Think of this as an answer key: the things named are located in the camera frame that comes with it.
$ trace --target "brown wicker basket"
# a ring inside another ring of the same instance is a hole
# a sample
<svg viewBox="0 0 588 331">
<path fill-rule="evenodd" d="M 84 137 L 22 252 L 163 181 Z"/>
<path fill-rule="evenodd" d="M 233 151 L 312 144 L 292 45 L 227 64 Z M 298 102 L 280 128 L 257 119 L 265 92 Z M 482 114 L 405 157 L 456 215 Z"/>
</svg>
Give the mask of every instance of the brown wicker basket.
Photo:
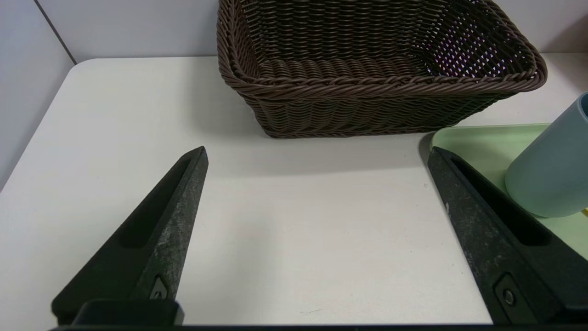
<svg viewBox="0 0 588 331">
<path fill-rule="evenodd" d="M 276 138 L 437 130 L 547 79 L 490 0 L 220 0 L 217 38 Z"/>
</svg>

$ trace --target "light green plastic tray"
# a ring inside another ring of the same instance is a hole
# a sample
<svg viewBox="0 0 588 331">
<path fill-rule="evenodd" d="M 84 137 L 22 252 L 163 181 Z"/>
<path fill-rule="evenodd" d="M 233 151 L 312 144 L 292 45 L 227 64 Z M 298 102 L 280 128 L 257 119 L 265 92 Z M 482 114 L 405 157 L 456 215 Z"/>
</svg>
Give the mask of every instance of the light green plastic tray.
<svg viewBox="0 0 588 331">
<path fill-rule="evenodd" d="M 459 155 L 506 193 L 506 169 L 547 126 L 530 124 L 444 128 L 433 136 L 431 147 L 438 146 Z M 557 219 L 536 218 L 588 260 L 587 216 L 577 213 Z"/>
</svg>

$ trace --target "light blue cup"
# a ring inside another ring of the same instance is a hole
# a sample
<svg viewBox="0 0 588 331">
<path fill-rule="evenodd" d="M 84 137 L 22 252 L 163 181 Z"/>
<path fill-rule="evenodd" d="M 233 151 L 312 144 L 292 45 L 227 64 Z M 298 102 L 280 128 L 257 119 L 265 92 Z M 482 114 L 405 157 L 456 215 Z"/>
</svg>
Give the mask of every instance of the light blue cup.
<svg viewBox="0 0 588 331">
<path fill-rule="evenodd" d="M 564 217 L 588 207 L 588 92 L 506 171 L 506 190 L 527 211 Z"/>
</svg>

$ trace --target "table surface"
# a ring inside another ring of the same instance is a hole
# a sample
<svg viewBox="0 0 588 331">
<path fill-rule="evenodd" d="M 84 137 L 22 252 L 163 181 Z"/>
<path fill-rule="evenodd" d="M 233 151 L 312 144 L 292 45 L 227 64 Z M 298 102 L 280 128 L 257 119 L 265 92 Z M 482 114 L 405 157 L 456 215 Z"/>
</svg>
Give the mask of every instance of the table surface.
<svg viewBox="0 0 588 331">
<path fill-rule="evenodd" d="M 543 88 L 460 125 L 553 121 L 588 90 L 588 54 L 544 57 Z M 185 323 L 490 323 L 425 167 L 429 141 L 273 140 L 215 57 L 83 62 L 0 193 L 0 328 L 54 326 L 55 295 L 200 145 Z"/>
</svg>

